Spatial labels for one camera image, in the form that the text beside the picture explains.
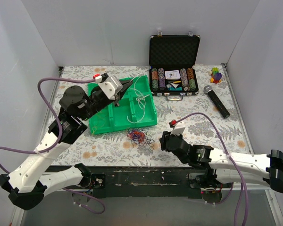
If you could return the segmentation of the green compartment tray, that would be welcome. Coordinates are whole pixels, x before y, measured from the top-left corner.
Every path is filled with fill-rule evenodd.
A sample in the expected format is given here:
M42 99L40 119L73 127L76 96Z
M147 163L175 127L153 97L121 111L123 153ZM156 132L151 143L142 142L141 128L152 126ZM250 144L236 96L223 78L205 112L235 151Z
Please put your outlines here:
M89 119L93 135L157 125L157 111L147 76L121 80L133 80L116 107L113 103Z

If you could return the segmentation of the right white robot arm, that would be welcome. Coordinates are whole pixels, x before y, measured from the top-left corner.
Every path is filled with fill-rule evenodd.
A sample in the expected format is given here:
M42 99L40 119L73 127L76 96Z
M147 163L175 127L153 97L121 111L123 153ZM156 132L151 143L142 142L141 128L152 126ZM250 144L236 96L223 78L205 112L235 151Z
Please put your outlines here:
M182 135L165 131L160 138L161 149L174 154L181 163L205 170L202 181L209 187L217 184L246 183L268 186L283 193L283 152L270 154L231 153L207 145L190 145Z

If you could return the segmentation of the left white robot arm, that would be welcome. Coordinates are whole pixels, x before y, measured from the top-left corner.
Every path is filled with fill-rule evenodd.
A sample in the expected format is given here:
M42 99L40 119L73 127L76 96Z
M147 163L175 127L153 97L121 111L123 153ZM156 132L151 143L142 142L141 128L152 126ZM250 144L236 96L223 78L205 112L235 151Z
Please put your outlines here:
M87 95L80 81L64 91L59 101L60 112L49 126L41 142L14 171L0 175L0 186L9 193L10 201L23 210L38 205L45 196L68 186L87 188L92 183L92 173L82 163L67 170L45 175L54 160L67 150L86 130L89 120L105 107L119 100L131 87L132 81L120 81L115 76L103 74L89 80L97 87Z

